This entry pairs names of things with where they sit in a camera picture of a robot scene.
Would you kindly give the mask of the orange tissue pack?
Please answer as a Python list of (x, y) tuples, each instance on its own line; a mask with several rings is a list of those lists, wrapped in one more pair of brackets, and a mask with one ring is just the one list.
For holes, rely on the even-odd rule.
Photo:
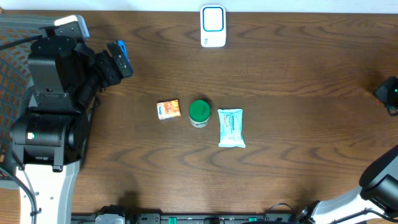
[(159, 120), (176, 118), (182, 115), (178, 100), (159, 102), (156, 104), (156, 109)]

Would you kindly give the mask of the green lid white jar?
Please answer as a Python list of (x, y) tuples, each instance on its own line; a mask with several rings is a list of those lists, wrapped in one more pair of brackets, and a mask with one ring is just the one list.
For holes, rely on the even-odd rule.
[(211, 108), (206, 101), (196, 100), (190, 105), (188, 114), (194, 127), (204, 128), (210, 120)]

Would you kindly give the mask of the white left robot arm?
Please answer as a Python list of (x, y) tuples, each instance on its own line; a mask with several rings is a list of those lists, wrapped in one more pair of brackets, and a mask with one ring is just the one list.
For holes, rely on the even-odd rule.
[(98, 93), (133, 69), (121, 40), (96, 53), (78, 38), (33, 37), (30, 49), (34, 87), (11, 129), (16, 168), (6, 173), (20, 189), (21, 223), (70, 223)]

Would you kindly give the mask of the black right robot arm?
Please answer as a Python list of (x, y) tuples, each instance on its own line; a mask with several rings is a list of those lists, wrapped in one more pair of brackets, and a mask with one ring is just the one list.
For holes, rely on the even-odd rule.
[(366, 168), (355, 189), (331, 200), (317, 201), (297, 216), (299, 223), (397, 223), (397, 146)]

